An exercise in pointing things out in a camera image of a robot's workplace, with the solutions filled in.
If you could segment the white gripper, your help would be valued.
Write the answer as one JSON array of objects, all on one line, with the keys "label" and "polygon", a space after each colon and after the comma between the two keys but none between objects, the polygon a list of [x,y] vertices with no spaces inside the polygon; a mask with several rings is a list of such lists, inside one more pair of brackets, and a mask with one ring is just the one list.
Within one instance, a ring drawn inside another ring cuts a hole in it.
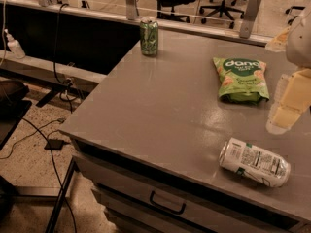
[{"label": "white gripper", "polygon": [[299,67],[291,75],[283,74],[277,83],[266,130],[274,135],[289,131],[311,106],[311,5],[308,5],[265,48],[286,51],[287,59]]}]

